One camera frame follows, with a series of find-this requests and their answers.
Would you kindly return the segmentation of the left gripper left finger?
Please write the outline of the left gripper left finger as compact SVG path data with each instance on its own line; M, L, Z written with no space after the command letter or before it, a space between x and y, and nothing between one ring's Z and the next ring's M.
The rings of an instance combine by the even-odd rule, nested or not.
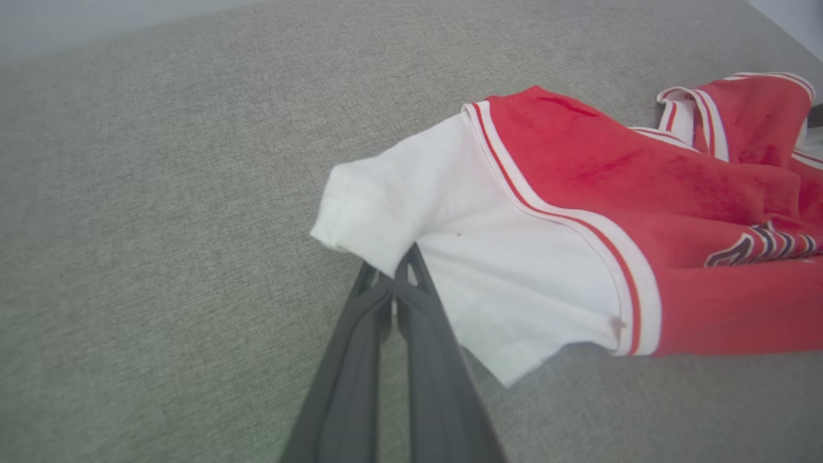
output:
M380 351L392 300L393 281L364 263L280 461L376 462Z

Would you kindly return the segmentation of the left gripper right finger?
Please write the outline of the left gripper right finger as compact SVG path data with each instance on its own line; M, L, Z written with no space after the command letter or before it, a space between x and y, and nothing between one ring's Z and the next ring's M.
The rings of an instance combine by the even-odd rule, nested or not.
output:
M418 245L397 267L393 291L408 343L411 461L505 462Z

